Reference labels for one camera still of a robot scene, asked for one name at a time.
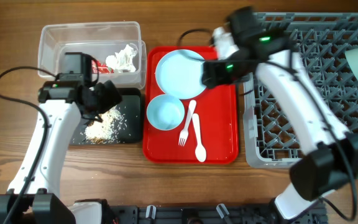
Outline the rice and food scraps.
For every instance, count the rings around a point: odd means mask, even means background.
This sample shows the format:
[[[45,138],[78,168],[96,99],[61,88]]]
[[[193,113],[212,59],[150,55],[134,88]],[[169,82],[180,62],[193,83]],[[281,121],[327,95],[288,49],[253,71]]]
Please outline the rice and food scraps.
[[[100,114],[102,122],[92,121],[87,124],[85,130],[80,132],[85,142],[90,144],[120,143],[120,135],[128,130],[126,114],[120,109],[120,106],[114,106],[109,111]]]

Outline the white napkin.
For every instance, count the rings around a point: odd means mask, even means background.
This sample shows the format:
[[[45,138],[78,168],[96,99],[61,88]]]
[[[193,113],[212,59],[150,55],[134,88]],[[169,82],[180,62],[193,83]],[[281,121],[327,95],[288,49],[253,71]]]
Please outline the white napkin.
[[[107,56],[106,65],[112,69],[114,73],[135,72],[136,68],[133,59],[137,53],[138,50],[127,44],[120,52]]]

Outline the red snack wrapper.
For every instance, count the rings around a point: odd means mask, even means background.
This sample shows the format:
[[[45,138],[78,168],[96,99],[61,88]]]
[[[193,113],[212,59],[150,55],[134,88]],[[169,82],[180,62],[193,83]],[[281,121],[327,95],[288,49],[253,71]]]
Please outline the red snack wrapper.
[[[114,73],[114,70],[108,67],[105,63],[101,63],[99,60],[92,61],[92,71],[94,74],[108,74]]]

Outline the light blue plate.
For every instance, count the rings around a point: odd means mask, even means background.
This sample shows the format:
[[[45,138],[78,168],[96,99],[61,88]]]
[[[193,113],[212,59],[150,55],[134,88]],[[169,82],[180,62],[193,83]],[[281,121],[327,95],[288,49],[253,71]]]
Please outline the light blue plate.
[[[155,79],[158,87],[180,100],[192,99],[205,91],[202,84],[204,58],[192,50],[174,50],[157,64]]]

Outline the light blue small bowl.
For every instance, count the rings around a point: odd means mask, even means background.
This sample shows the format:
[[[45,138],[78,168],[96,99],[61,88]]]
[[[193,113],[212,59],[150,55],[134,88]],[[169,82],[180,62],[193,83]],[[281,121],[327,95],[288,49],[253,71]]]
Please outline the light blue small bowl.
[[[154,128],[169,131],[181,124],[185,116],[185,108],[178,98],[159,95],[149,102],[146,115]]]

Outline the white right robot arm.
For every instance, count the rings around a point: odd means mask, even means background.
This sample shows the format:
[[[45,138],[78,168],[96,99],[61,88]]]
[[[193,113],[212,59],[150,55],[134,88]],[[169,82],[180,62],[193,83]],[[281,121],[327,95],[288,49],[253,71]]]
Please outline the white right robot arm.
[[[303,158],[290,167],[290,185],[272,200],[273,220],[291,223],[333,191],[355,187],[358,133],[329,109],[289,36],[280,29],[211,34],[218,57],[204,63],[208,88],[253,74],[274,96],[299,141]]]

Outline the white plastic spoon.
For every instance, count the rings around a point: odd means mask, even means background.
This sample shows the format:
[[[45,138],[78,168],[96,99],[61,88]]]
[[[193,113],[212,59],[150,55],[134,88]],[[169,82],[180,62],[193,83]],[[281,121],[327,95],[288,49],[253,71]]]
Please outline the white plastic spoon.
[[[195,130],[196,136],[196,149],[195,155],[199,162],[204,162],[206,160],[206,149],[204,148],[201,140],[201,126],[200,126],[200,117],[198,114],[194,113],[192,115],[193,127]]]

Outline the white plastic fork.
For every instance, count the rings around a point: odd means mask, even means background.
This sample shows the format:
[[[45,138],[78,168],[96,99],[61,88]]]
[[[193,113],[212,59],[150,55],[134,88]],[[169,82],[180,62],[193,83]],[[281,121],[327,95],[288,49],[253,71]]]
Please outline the white plastic fork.
[[[196,108],[196,101],[191,100],[188,105],[188,111],[186,114],[184,128],[180,131],[179,142],[178,142],[179,146],[184,146],[186,143],[186,140],[188,139],[188,128],[189,128],[189,125],[190,125],[190,122],[192,119],[192,115],[195,111],[195,108]]]

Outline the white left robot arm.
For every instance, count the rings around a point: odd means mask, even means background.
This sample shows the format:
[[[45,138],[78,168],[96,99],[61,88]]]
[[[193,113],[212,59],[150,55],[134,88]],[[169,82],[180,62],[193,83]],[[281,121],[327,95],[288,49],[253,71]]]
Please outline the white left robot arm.
[[[39,115],[21,168],[0,194],[0,223],[112,223],[105,199],[66,206],[60,178],[66,152],[85,113],[102,114],[122,100],[112,81],[88,87],[80,81],[45,82],[39,90]]]

